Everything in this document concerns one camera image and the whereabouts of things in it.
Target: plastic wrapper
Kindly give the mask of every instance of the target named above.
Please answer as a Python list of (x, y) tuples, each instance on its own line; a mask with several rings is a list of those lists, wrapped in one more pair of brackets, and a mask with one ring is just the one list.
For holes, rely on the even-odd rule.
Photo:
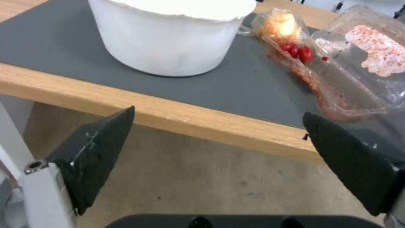
[[(269, 57), (308, 84), (330, 118), (387, 113), (405, 104), (405, 25), (394, 19), (354, 6), (309, 36), (298, 14), (273, 9), (258, 15), (252, 29)], [(283, 43), (309, 46), (312, 59), (293, 58)]]

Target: red candy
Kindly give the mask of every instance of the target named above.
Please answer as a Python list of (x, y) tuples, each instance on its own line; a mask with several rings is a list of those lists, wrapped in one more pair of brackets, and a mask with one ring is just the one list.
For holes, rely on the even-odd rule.
[(290, 52), (292, 45), (293, 45), (293, 43), (281, 43), (280, 48), (283, 51)]
[(293, 58), (297, 58), (298, 57), (298, 45), (297, 44), (293, 44), (292, 48), (290, 49), (290, 51), (288, 52)]
[(311, 60), (313, 58), (311, 48), (308, 46), (300, 47), (298, 49), (298, 56), (300, 57), (302, 63)]

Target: clear plastic bag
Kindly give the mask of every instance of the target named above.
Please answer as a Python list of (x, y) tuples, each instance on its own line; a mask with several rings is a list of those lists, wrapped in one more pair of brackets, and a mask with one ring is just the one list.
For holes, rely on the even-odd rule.
[[(286, 25), (289, 27), (288, 33), (280, 32), (285, 30)], [(347, 34), (361, 35), (354, 31), (364, 29), (362, 26), (382, 34), (377, 37), (387, 36), (393, 39), (391, 43), (398, 44), (400, 48), (405, 45), (405, 25), (375, 13), (366, 6), (348, 9), (327, 29), (320, 30), (311, 37), (301, 17), (292, 11), (273, 9), (257, 15), (252, 21), (253, 30), (265, 43), (267, 55), (305, 81), (317, 96), (322, 111), (337, 120), (387, 113), (389, 109), (403, 107), (405, 103), (405, 74), (399, 72), (399, 64), (402, 62), (394, 62), (399, 67), (389, 69), (388, 73), (395, 73), (386, 77), (387, 69), (375, 69), (375, 65), (382, 63), (367, 63), (370, 57), (367, 58), (367, 53), (358, 47), (357, 39), (347, 40)], [(280, 47), (283, 43), (290, 42), (310, 47), (313, 58), (304, 63), (293, 58)], [(384, 43), (372, 48), (381, 50), (385, 46), (387, 45)], [(405, 59), (405, 52), (400, 52), (399, 55), (402, 56), (397, 59)]]

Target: gray table mat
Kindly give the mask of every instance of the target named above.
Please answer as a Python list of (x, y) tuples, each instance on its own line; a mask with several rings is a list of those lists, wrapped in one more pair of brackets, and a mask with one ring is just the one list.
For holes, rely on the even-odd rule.
[[(267, 58), (254, 37), (236, 36), (222, 64), (198, 76), (160, 77), (129, 68), (104, 48), (85, 0), (50, 0), (0, 23), (0, 62), (299, 128), (305, 111), (319, 111), (311, 91)], [(405, 158), (392, 148), (405, 145), (403, 114), (339, 124)]]

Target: table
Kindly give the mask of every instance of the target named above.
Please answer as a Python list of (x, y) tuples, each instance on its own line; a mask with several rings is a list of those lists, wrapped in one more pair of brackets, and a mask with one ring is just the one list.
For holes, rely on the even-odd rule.
[[(0, 0), (0, 21), (44, 0)], [(299, 12), (307, 25), (322, 28), (337, 14), (289, 0), (265, 0), (255, 12), (273, 7)], [(244, 148), (322, 162), (304, 129), (129, 92), (0, 63), (0, 94), (100, 116), (134, 105), (135, 123)]]

